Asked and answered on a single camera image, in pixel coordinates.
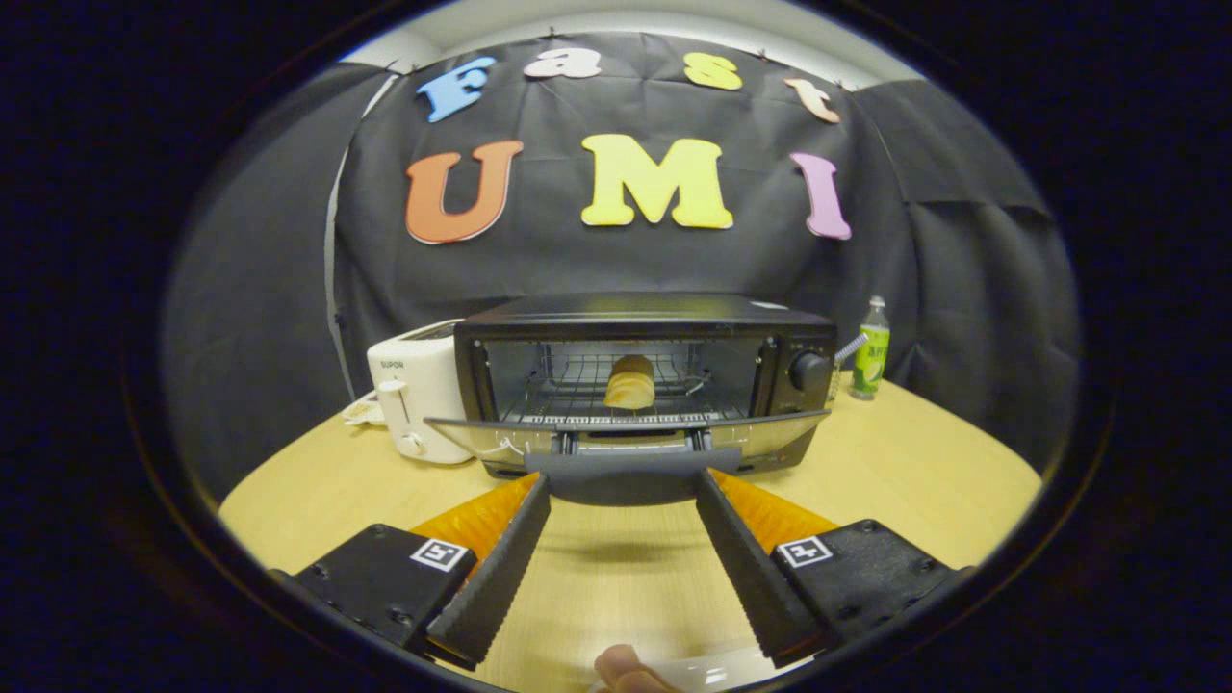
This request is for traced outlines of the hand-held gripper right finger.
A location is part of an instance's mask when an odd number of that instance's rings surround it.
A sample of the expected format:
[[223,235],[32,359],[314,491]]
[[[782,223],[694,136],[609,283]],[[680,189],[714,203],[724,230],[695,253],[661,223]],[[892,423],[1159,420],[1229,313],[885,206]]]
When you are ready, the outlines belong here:
[[861,639],[949,596],[972,567],[952,568],[885,523],[835,523],[705,470],[697,512],[756,642],[782,667]]

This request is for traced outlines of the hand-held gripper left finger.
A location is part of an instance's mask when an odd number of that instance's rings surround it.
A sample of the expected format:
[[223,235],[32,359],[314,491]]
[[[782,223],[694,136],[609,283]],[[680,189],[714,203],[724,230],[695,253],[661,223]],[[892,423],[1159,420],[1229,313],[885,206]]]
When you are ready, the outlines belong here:
[[411,530],[371,524],[299,572],[274,578],[336,620],[468,671],[501,630],[549,518],[529,474]]

